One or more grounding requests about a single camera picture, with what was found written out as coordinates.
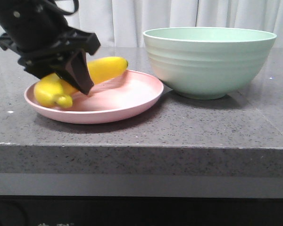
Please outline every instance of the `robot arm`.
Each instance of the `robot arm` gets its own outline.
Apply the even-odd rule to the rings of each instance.
[[[90,79],[86,52],[93,55],[100,47],[95,33],[69,27],[64,15],[74,12],[60,9],[54,0],[0,0],[0,47],[20,55],[18,63],[37,78],[57,75],[84,94]]]

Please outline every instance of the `bowl rim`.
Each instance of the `bowl rim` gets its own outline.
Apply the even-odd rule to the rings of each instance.
[[[245,30],[245,31],[253,31],[253,32],[260,32],[260,33],[266,33],[266,34],[270,34],[271,37],[270,38],[266,38],[266,39],[259,39],[259,40],[241,40],[241,41],[230,41],[230,40],[226,40],[226,41],[220,41],[220,40],[188,40],[188,39],[171,39],[171,38],[161,38],[161,37],[157,37],[157,36],[153,36],[153,35],[149,35],[147,34],[147,32],[151,32],[151,31],[158,31],[158,30],[169,30],[169,29],[182,29],[182,28],[189,28],[189,29],[203,29],[203,28],[209,28],[209,29],[224,29],[224,30]],[[243,43],[243,42],[258,42],[258,41],[265,41],[265,40],[274,40],[277,38],[277,35],[275,33],[272,32],[266,32],[266,31],[262,31],[262,30],[254,30],[254,29],[245,29],[245,28],[234,28],[234,27],[162,27],[162,28],[155,28],[155,29],[150,29],[150,30],[146,30],[143,33],[143,36],[145,37],[149,37],[149,38],[155,38],[158,40],[169,40],[169,41],[179,41],[179,42],[202,42],[202,43]]]

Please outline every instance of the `white curtain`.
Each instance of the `white curtain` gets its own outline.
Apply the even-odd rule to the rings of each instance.
[[[72,0],[57,4],[73,8]],[[276,33],[275,47],[283,47],[283,0],[80,0],[67,20],[96,32],[104,47],[143,47],[143,31],[174,26],[264,30]]]

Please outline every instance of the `banana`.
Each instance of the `banana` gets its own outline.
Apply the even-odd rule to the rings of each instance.
[[[87,63],[91,80],[95,85],[122,75],[128,67],[128,61],[122,57],[108,56]],[[71,107],[71,95],[78,92],[68,82],[52,73],[38,81],[33,89],[36,101],[43,107]]]

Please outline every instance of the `green bowl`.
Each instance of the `green bowl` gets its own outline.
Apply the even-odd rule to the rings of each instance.
[[[277,37],[219,27],[161,28],[143,36],[157,77],[178,94],[194,99],[217,99],[248,84]]]

